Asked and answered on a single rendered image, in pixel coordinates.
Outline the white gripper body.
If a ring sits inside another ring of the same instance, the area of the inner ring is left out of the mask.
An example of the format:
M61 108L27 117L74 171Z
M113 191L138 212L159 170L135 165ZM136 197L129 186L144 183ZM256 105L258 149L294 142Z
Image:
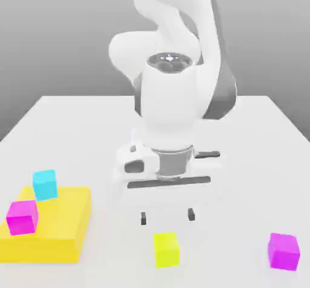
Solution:
M117 169L111 177L111 196L122 208L152 209L206 203L220 195L223 168L199 168L195 174L175 180L128 176Z

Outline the small yellow cube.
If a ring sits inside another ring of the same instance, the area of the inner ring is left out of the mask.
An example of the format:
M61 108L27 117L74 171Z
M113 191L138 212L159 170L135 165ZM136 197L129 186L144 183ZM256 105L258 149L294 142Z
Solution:
M175 232L153 235L154 257L157 268L179 265L180 249Z

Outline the small purple cube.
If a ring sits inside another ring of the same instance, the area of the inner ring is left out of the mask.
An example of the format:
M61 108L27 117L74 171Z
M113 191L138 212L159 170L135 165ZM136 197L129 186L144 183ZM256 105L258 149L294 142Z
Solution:
M273 269L296 271L300 248L293 235L271 233L268 241L268 260Z

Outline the small cyan cube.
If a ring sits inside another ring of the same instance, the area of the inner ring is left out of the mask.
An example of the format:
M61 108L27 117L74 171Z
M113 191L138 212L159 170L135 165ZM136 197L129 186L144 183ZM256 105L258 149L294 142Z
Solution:
M58 198L58 186L54 169L34 172L32 185L36 201Z

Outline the small magenta cube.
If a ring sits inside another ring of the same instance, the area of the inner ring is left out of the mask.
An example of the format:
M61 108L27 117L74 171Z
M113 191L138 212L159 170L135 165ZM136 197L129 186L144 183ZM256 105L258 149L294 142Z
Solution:
M14 201L6 215L10 235L25 235L36 232L39 220L35 200Z

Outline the large yellow box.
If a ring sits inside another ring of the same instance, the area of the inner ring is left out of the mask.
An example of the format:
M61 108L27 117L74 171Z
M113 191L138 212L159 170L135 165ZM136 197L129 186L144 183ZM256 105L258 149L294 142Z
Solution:
M23 188L16 201L22 200L35 200L33 188ZM90 188L60 187L58 198L36 204L35 233L10 235L6 218L0 224L0 263L77 263L92 209Z

